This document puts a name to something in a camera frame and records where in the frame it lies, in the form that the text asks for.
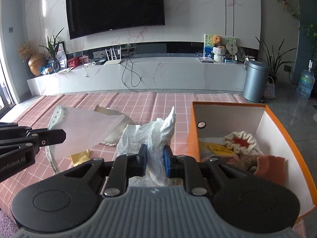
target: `yellow tag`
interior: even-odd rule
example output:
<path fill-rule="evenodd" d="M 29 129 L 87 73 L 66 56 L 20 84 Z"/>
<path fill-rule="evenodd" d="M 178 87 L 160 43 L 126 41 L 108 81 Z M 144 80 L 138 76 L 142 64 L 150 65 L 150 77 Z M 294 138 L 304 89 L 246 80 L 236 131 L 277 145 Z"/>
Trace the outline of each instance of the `yellow tag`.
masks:
<path fill-rule="evenodd" d="M 207 148 L 216 155 L 220 155 L 220 156 L 234 156 L 235 155 L 235 153 L 232 150 L 228 149 L 224 145 L 220 145 L 217 143 L 209 142 L 207 144 Z"/>
<path fill-rule="evenodd" d="M 90 160 L 90 158 L 89 158 L 90 152 L 91 152 L 91 149 L 87 149 L 85 151 L 71 155 L 70 159 L 72 160 L 73 165 L 77 166 L 77 165 L 80 165 L 80 164 Z"/>

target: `trash can lid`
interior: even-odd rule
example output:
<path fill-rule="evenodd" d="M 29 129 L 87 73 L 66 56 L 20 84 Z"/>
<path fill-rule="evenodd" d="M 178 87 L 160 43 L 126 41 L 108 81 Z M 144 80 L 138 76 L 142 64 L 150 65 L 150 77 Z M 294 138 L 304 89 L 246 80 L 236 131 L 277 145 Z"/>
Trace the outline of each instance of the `trash can lid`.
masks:
<path fill-rule="evenodd" d="M 270 71 L 270 67 L 265 62 L 249 61 L 248 66 L 263 72 Z"/>

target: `purple rug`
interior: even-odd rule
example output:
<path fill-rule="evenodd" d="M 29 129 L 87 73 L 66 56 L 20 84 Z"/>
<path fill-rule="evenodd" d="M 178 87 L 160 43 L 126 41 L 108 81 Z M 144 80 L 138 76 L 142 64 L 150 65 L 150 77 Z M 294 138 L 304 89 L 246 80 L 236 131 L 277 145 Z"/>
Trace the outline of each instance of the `purple rug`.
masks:
<path fill-rule="evenodd" d="M 0 211 L 0 234 L 6 238 L 13 237 L 19 230 L 17 225 L 7 216 L 3 210 Z"/>

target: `water bottle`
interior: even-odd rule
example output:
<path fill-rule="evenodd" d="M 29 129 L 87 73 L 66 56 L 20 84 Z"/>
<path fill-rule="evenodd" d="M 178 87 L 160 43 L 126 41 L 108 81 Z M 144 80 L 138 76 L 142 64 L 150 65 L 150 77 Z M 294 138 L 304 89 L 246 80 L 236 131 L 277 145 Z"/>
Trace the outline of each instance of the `water bottle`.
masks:
<path fill-rule="evenodd" d="M 315 77 L 312 72 L 312 68 L 313 62 L 309 61 L 308 70 L 303 70 L 298 87 L 296 89 L 296 93 L 305 99 L 309 99 L 310 93 L 312 92 L 315 84 Z"/>

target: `gray metal trash can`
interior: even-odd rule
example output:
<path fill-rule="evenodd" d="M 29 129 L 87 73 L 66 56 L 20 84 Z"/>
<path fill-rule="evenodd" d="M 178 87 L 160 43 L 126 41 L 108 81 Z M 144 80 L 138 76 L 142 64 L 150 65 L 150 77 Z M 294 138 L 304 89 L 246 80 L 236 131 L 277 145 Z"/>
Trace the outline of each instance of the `gray metal trash can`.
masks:
<path fill-rule="evenodd" d="M 247 76 L 243 88 L 245 99 L 259 103 L 264 96 L 266 80 L 270 67 L 264 62 L 249 61 L 246 65 Z"/>

